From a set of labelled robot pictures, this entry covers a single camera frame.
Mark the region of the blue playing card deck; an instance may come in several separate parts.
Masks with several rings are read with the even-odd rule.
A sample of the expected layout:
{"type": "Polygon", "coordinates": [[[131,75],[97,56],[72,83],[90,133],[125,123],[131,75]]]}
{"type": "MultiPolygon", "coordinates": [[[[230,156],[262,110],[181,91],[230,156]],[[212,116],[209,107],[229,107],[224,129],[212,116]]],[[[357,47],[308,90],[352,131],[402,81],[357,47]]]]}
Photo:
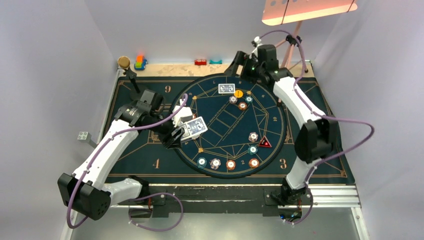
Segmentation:
{"type": "Polygon", "coordinates": [[[182,143],[195,140],[208,130],[202,116],[184,122],[180,126],[183,129],[183,135],[180,139],[182,143]]]}

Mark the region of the yellow dealer button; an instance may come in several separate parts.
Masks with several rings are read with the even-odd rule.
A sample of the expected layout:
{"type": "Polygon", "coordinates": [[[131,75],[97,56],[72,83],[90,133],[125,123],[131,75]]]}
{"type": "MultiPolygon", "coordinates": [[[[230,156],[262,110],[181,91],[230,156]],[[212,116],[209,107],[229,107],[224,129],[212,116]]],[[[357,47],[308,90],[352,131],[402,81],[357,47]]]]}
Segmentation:
{"type": "Polygon", "coordinates": [[[234,96],[235,96],[236,98],[238,98],[238,99],[242,98],[242,97],[243,97],[243,95],[244,95],[244,93],[243,93],[243,91],[242,91],[242,90],[237,89],[237,90],[234,92],[234,96]]]}

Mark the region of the green poker chip stack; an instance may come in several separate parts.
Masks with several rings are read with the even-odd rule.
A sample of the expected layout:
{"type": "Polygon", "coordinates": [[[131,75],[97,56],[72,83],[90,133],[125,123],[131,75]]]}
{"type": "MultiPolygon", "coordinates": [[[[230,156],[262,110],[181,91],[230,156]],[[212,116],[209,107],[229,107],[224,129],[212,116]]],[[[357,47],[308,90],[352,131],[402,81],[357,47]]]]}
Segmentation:
{"type": "Polygon", "coordinates": [[[197,167],[198,167],[199,169],[204,169],[204,168],[206,167],[206,165],[207,165],[207,160],[206,160],[206,158],[204,158],[204,157],[199,157],[199,158],[197,159],[197,163],[196,163],[196,165],[197,165],[197,167]]]}

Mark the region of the dealt card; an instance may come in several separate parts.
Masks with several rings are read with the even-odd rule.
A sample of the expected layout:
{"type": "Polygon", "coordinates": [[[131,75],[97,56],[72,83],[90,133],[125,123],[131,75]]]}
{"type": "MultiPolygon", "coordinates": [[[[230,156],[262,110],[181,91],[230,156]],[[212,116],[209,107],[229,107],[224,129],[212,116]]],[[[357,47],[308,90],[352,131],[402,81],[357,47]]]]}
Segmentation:
{"type": "Polygon", "coordinates": [[[220,83],[218,85],[219,94],[234,94],[236,92],[236,86],[234,83],[220,83]]]}

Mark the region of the pink white poker chip stack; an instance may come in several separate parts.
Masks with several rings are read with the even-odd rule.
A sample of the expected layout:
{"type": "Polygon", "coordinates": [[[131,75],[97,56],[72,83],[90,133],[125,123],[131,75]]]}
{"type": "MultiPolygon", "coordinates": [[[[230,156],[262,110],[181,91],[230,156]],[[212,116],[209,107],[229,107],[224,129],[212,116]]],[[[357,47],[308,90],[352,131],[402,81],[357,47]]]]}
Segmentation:
{"type": "Polygon", "coordinates": [[[214,158],[210,161],[210,168],[212,170],[217,170],[221,166],[221,161],[218,158],[214,158]]]}

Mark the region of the orange red poker chip stack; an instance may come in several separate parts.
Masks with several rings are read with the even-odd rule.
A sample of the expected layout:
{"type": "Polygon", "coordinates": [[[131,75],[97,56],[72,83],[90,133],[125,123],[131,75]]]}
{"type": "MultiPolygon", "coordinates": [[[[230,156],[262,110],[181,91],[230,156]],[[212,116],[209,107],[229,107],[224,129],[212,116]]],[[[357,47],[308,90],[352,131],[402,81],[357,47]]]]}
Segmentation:
{"type": "Polygon", "coordinates": [[[227,168],[229,171],[234,170],[234,169],[236,168],[236,162],[235,162],[234,160],[228,160],[228,161],[226,162],[226,168],[227,168]]]}

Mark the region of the red triangular button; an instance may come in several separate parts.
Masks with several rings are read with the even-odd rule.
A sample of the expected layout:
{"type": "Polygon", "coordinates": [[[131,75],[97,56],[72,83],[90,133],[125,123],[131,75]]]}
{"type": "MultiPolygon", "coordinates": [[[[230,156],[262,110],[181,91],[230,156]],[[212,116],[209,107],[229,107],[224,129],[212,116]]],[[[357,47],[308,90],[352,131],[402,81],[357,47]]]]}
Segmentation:
{"type": "Polygon", "coordinates": [[[258,143],[258,147],[261,148],[271,148],[272,145],[270,143],[270,141],[268,140],[268,138],[264,135],[261,140],[258,143]]]}

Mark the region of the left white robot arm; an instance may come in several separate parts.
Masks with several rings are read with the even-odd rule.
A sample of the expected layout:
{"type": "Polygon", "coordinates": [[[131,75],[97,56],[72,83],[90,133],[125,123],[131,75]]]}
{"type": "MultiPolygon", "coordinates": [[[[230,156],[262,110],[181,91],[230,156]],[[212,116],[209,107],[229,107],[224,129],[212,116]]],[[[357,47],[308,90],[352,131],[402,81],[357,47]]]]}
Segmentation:
{"type": "Polygon", "coordinates": [[[131,175],[126,179],[106,183],[106,179],[124,150],[144,130],[162,136],[164,147],[179,148],[185,130],[175,122],[180,118],[191,117],[186,106],[188,94],[183,94],[177,108],[167,117],[159,111],[164,97],[149,89],[137,100],[122,105],[110,128],[90,156],[72,174],[63,173],[58,188],[64,205],[67,207],[66,222],[71,229],[80,226],[73,224],[72,212],[84,215],[85,219],[99,220],[110,206],[124,201],[134,201],[142,205],[157,196],[151,193],[149,182],[131,175]]]}

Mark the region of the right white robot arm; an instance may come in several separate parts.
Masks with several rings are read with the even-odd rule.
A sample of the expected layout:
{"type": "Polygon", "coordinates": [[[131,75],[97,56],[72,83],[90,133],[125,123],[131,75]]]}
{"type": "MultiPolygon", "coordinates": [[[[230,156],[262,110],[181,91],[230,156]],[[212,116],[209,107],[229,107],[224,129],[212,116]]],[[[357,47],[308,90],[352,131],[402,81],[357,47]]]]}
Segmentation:
{"type": "Polygon", "coordinates": [[[242,80],[260,84],[272,91],[299,126],[294,142],[296,159],[290,172],[283,178],[280,194],[277,195],[283,203],[292,204],[306,193],[309,179],[319,162],[335,150],[338,123],[328,119],[309,100],[286,67],[280,67],[274,45],[257,45],[250,54],[238,51],[224,73],[233,77],[239,67],[242,67],[239,75],[242,80]]]}

